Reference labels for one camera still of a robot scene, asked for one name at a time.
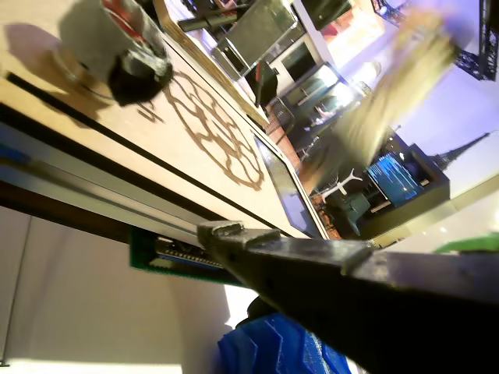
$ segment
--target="white wall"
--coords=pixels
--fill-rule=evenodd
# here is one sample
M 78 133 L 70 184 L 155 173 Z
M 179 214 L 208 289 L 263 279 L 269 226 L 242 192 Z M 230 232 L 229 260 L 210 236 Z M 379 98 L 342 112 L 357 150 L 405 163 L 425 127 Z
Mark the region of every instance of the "white wall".
M 26 241 L 2 371 L 219 372 L 217 342 L 253 291 L 135 270 L 126 244 L 38 218 L 26 232 L 17 215 L 0 226 L 2 259 Z
M 30 216 L 0 206 L 0 361 L 29 225 Z

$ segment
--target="window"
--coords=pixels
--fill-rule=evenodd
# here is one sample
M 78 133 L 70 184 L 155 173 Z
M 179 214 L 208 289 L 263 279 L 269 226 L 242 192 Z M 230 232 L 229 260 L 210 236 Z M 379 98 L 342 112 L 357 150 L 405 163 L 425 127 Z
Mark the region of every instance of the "window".
M 305 35 L 305 27 L 299 20 L 296 12 L 293 8 L 296 18 L 298 19 L 298 24 L 294 29 L 291 29 L 277 44 L 272 47 L 267 55 L 265 56 L 265 61 L 269 64 L 273 62 L 277 57 L 279 57 L 284 51 L 293 45 L 299 38 Z
M 306 47 L 305 43 L 302 43 L 289 56 L 282 60 L 282 65 L 284 65 L 289 75 L 296 82 L 311 70 L 316 63 L 309 52 L 309 48 Z

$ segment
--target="wooden board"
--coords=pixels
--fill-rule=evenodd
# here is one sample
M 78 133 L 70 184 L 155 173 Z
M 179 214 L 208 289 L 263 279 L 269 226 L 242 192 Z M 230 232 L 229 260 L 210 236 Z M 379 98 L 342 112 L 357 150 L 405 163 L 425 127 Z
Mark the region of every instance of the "wooden board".
M 109 134 L 115 142 L 130 141 L 150 155 L 147 158 L 156 165 L 161 162 L 171 165 L 200 182 L 208 192 L 215 191 L 275 226 L 302 236 L 289 225 L 252 139 L 250 125 L 238 112 L 239 108 L 232 108 L 173 50 L 169 52 L 176 71 L 174 82 L 151 104 L 125 108 L 106 105 L 83 96 L 65 81 L 51 59 L 51 50 L 58 44 L 57 21 L 72 3 L 72 0 L 2 2 L 0 64 L 3 73 L 13 72 L 84 113 L 111 130 Z M 5 94 L 4 100 L 9 101 L 9 97 Z M 53 111 L 50 105 L 41 107 L 43 111 Z M 96 137 L 92 126 L 86 127 L 78 121 L 66 120 L 65 127 L 61 127 L 60 123 L 40 121 L 45 116 L 40 110 L 31 116 L 82 144 Z M 104 146 L 96 144 L 93 149 L 109 156 Z M 124 160 L 121 164 L 150 177 L 146 170 L 150 162 L 143 167 Z M 162 185 L 176 190 L 169 181 L 163 181 Z M 187 197 L 199 201 L 197 196 Z

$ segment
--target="green object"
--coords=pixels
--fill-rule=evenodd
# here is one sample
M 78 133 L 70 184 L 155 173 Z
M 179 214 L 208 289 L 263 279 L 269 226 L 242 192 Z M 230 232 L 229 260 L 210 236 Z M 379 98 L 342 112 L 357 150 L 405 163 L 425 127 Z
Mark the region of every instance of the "green object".
M 434 251 L 438 254 L 450 252 L 499 252 L 499 232 L 491 232 L 480 238 L 451 242 Z
M 175 260 L 171 261 L 171 266 L 168 268 L 151 266 L 150 262 L 157 256 L 155 245 L 157 237 L 157 234 L 141 228 L 133 228 L 131 230 L 129 238 L 131 267 L 138 270 L 149 271 L 151 273 L 177 275 L 180 277 L 199 279 L 201 281 L 244 287 L 225 269 L 207 269 L 206 267 L 196 266 L 194 264 L 189 265 L 185 261 Z

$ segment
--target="black frame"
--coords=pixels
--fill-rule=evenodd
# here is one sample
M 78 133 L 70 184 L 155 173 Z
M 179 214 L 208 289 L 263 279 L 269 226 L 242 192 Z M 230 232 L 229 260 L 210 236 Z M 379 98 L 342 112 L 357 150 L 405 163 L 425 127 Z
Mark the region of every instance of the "black frame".
M 496 80 L 497 71 L 497 46 L 499 38 L 487 22 L 486 0 L 480 0 L 480 54 L 461 50 L 456 58 L 455 64 L 473 76 L 477 80 Z M 386 0 L 371 0 L 374 12 L 392 25 L 399 27 L 400 22 L 405 19 L 402 10 L 409 5 L 410 1 L 400 5 L 398 8 L 390 6 Z

